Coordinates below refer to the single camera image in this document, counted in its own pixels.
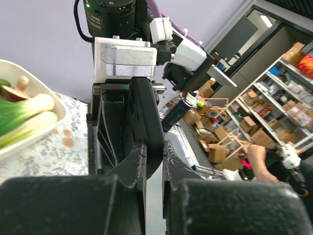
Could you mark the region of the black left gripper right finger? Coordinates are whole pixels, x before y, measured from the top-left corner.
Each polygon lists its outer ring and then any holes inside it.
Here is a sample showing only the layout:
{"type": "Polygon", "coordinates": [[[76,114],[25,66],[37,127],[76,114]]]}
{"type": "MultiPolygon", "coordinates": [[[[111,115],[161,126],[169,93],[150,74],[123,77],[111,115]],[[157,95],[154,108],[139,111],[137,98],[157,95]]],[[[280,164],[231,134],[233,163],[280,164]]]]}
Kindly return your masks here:
{"type": "Polygon", "coordinates": [[[205,180],[170,141],[163,149],[163,217],[169,235],[310,235],[301,199],[283,183],[205,180]]]}

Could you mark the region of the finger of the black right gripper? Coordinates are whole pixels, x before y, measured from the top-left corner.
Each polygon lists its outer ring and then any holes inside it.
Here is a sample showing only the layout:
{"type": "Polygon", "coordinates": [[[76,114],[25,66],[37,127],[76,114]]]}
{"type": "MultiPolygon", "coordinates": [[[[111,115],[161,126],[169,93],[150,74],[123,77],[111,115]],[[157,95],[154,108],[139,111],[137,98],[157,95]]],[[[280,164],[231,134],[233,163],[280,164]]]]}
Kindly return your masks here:
{"type": "Polygon", "coordinates": [[[102,93],[97,137],[103,150],[103,161],[111,168],[120,164],[132,149],[127,111],[127,93],[102,93]]]}

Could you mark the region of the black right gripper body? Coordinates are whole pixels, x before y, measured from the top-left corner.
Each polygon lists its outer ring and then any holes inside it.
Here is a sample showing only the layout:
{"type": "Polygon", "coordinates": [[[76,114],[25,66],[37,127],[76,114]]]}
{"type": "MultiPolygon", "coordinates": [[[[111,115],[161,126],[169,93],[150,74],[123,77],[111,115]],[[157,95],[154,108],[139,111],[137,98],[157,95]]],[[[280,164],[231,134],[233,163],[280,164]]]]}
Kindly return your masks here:
{"type": "MultiPolygon", "coordinates": [[[[158,106],[158,95],[163,93],[165,87],[163,84],[151,82],[158,106]]],[[[107,82],[95,83],[92,86],[92,101],[87,113],[88,124],[88,148],[89,148],[89,173],[106,174],[113,168],[103,161],[103,150],[98,141],[98,118],[102,93],[127,93],[130,82],[107,82]]]]}

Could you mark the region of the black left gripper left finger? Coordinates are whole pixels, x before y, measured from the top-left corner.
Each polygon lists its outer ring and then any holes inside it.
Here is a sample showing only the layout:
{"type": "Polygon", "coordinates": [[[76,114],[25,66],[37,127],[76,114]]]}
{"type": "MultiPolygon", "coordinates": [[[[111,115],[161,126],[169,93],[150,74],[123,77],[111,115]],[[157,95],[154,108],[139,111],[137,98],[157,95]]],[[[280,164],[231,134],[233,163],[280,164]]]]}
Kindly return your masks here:
{"type": "Polygon", "coordinates": [[[0,187],[3,235],[145,234],[146,145],[105,175],[20,177],[0,187]]]}

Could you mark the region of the black phone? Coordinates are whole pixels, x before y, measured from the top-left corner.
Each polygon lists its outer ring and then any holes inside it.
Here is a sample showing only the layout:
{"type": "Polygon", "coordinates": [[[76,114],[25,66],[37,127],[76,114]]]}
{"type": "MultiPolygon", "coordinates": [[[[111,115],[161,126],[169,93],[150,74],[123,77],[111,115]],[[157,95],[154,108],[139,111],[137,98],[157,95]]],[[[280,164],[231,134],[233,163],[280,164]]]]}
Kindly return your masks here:
{"type": "Polygon", "coordinates": [[[130,80],[124,122],[126,156],[138,140],[146,144],[146,174],[149,179],[162,162],[164,136],[152,84],[146,77],[130,80]]]}

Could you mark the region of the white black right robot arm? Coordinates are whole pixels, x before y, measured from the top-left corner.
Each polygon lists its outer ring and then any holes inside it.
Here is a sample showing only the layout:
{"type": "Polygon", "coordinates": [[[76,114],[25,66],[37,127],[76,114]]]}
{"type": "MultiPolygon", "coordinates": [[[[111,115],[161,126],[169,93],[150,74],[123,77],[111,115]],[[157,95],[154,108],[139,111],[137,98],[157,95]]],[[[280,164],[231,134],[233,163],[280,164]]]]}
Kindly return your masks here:
{"type": "Polygon", "coordinates": [[[94,82],[87,113],[89,172],[106,174],[141,142],[147,151],[146,175],[162,162],[164,133],[192,107],[182,98],[165,117],[159,116],[161,83],[153,80],[157,66],[163,79],[184,95],[207,80],[213,57],[202,44],[164,16],[153,0],[86,0],[89,34],[83,33],[74,3],[80,37],[92,45],[94,82]]]}

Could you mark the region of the person hand in background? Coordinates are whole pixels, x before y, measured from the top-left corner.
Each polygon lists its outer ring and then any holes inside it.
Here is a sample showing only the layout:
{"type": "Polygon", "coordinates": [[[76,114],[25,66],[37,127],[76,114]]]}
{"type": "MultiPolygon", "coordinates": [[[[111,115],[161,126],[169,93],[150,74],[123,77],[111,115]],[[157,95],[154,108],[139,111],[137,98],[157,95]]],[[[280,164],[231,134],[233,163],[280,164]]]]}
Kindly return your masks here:
{"type": "Polygon", "coordinates": [[[257,181],[279,183],[280,181],[266,167],[266,155],[266,149],[262,146],[253,144],[248,147],[247,159],[251,164],[254,176],[257,181]]]}

